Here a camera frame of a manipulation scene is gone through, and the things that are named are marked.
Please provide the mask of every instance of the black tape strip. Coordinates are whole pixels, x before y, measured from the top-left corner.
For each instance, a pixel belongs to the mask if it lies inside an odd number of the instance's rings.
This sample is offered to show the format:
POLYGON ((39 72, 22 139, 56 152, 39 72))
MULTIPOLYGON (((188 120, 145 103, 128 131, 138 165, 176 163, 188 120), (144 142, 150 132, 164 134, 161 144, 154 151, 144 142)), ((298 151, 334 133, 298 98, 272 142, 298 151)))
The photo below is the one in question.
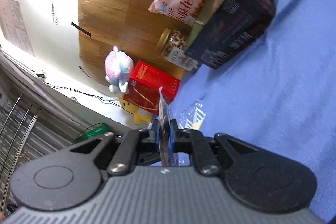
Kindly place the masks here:
POLYGON ((76 25, 75 23, 71 22, 71 25, 76 27, 78 30, 80 30, 81 32, 83 32, 84 34, 87 34, 89 37, 91 36, 91 33, 84 30, 83 28, 81 28, 80 26, 76 25))

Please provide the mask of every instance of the wooden panel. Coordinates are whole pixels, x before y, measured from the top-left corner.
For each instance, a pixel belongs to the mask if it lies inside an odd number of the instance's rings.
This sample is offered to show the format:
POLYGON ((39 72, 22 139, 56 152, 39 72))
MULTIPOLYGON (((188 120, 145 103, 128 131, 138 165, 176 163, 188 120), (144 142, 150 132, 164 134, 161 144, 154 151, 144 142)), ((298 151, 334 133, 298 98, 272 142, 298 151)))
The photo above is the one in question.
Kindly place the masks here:
POLYGON ((125 51, 136 63, 142 60, 175 77, 184 70, 166 61, 155 46, 165 28, 189 33, 191 27, 161 14, 148 11, 153 0, 78 0, 80 57, 83 67, 101 84, 105 81, 104 60, 113 46, 125 51))

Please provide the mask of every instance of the gold jar lid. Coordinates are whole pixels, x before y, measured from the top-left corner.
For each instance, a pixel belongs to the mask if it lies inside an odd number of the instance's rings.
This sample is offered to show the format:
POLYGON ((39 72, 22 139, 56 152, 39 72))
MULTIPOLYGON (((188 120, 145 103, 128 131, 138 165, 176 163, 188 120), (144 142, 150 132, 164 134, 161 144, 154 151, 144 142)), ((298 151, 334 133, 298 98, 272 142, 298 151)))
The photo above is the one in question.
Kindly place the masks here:
POLYGON ((171 29, 168 29, 168 28, 164 29, 158 43, 156 44, 156 47, 155 47, 156 51, 161 52, 163 50, 170 33, 171 33, 171 29))

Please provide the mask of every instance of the plush toy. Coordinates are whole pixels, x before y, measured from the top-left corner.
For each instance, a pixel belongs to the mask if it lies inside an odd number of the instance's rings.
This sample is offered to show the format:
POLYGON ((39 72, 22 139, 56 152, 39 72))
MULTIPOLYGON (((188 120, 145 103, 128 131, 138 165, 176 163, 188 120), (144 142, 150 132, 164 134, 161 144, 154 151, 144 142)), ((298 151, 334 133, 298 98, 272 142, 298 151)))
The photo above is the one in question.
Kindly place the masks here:
POLYGON ((126 92, 133 68, 132 59, 114 46, 105 59, 105 79, 110 83, 110 92, 126 92))
POLYGON ((152 114, 148 111, 137 107, 136 105, 133 105, 122 98, 119 99, 119 102, 123 109, 134 114, 134 122, 136 124, 139 124, 142 121, 150 122, 152 120, 152 114))

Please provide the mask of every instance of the metal rack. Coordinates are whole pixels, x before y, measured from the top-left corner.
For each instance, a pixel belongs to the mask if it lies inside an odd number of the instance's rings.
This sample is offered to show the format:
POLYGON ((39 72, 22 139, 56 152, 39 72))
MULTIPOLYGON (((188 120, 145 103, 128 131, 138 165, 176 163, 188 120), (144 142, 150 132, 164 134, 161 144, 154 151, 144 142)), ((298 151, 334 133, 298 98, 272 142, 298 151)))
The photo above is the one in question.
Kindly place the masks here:
MULTIPOLYGON (((18 99, 16 100, 16 102, 14 103, 11 111, 9 112, 9 115, 6 117, 5 119, 5 122, 4 124, 2 125, 2 128, 0 129, 0 137, 1 135, 3 134, 4 132, 4 129, 9 121, 9 119, 11 118, 11 116, 13 115, 13 112, 14 112, 14 109, 16 108, 16 106, 18 105, 19 101, 22 99, 23 95, 20 94, 20 96, 18 97, 18 99)), ((18 149, 16 150, 16 152, 14 153, 14 160, 12 161, 11 165, 10 165, 10 168, 6 168, 5 167, 5 164, 6 164, 6 161, 8 159, 8 156, 10 154, 10 151, 11 149, 13 148, 13 144, 14 142, 17 140, 17 136, 18 136, 18 133, 24 123, 24 121, 26 120, 27 116, 28 116, 28 113, 29 111, 31 110, 32 108, 32 105, 29 106, 28 110, 25 112, 22 120, 20 121, 19 123, 19 126, 17 127, 16 131, 15 131, 15 134, 13 136, 13 139, 11 140, 10 144, 9 144, 9 147, 8 147, 8 150, 6 151, 6 154, 3 153, 3 151, 0 151, 0 153, 2 153, 4 155, 4 161, 3 162, 0 162, 0 165, 1 165, 1 169, 0 169, 0 178, 2 178, 4 176, 4 170, 6 170, 8 172, 8 176, 7 176, 7 179, 6 179, 6 183, 5 183, 5 187, 4 187, 4 195, 3 195, 3 198, 2 198, 2 202, 1 202, 1 212, 4 213, 5 211, 5 203, 6 203, 6 199, 9 195, 9 182, 11 180, 11 176, 15 170, 15 167, 16 167, 16 164, 17 164, 17 161, 19 159, 19 156, 22 152, 22 149, 29 137, 29 134, 31 133, 31 130, 33 129, 40 113, 41 113, 41 109, 38 108, 38 110, 36 111, 36 113, 34 114, 33 118, 31 119, 24 135, 23 135, 23 138, 21 139, 20 141, 20 144, 18 146, 18 149)))

